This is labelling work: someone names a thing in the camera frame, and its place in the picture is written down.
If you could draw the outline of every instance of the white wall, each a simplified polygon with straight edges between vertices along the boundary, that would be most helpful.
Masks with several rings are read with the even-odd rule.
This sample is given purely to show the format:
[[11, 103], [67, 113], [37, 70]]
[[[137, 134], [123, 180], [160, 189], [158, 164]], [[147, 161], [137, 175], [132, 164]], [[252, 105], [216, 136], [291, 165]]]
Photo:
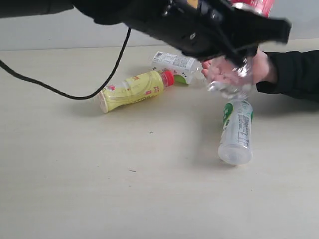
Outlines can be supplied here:
[[[277, 0], [272, 16], [293, 22], [291, 39], [319, 38], [318, 12], [318, 0]], [[121, 46], [126, 31], [124, 25], [96, 25], [77, 10], [0, 19], [0, 50]], [[129, 42], [130, 46], [159, 44], [163, 43], [135, 31]]]

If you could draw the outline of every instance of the red bottle cap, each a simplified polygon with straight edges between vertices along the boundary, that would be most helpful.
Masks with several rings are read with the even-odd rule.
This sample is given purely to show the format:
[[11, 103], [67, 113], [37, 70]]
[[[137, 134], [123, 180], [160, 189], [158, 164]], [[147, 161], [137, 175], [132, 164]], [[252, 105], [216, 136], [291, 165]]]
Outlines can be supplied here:
[[172, 71], [164, 71], [163, 76], [165, 77], [165, 79], [163, 79], [165, 86], [174, 84], [174, 75]]

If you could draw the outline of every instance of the clear plastic bottle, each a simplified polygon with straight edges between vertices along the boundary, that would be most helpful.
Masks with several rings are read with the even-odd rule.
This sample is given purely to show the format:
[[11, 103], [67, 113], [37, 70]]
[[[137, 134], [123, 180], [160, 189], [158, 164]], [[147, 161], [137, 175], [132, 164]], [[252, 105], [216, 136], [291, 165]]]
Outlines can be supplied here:
[[[232, 0], [242, 10], [268, 16], [275, 0]], [[243, 67], [236, 67], [224, 56], [212, 59], [208, 71], [208, 90], [219, 91], [227, 99], [246, 99], [253, 89], [253, 57], [245, 59]]]
[[191, 57], [158, 51], [151, 62], [152, 70], [159, 72], [170, 70], [174, 74], [175, 81], [180, 83], [189, 85], [195, 79], [201, 81], [204, 79], [201, 63]]
[[252, 159], [251, 123], [253, 108], [245, 100], [231, 100], [224, 108], [223, 133], [218, 148], [219, 157], [233, 165]]
[[120, 84], [107, 85], [95, 98], [102, 111], [108, 113], [113, 109], [137, 103], [161, 94], [165, 87], [174, 83], [171, 71], [150, 71], [127, 78]]

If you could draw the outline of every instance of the human hand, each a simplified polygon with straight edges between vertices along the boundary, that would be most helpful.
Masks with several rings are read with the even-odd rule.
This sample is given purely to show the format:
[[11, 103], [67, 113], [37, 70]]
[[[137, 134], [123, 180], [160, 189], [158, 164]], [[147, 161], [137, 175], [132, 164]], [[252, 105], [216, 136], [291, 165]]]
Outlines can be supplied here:
[[[213, 65], [210, 75], [208, 75], [208, 70], [210, 66]], [[234, 76], [232, 70], [234, 65], [225, 60], [223, 56], [208, 60], [202, 63], [203, 70], [202, 74], [210, 81], [219, 81], [226, 84], [240, 85], [244, 84], [238, 80], [238, 77]], [[268, 81], [271, 83], [277, 82], [276, 74], [274, 74], [274, 67], [268, 59], [268, 55], [258, 49], [256, 56], [252, 61], [252, 77], [253, 83], [257, 84], [261, 81]]]

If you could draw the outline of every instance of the green label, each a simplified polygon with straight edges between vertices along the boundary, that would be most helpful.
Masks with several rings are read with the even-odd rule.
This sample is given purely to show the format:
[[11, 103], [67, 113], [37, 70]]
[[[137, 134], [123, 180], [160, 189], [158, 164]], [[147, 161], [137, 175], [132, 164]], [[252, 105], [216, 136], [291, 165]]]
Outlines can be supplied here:
[[224, 119], [223, 124], [226, 123], [226, 121], [229, 119], [231, 113], [233, 113], [234, 107], [231, 103], [227, 103], [224, 108]]

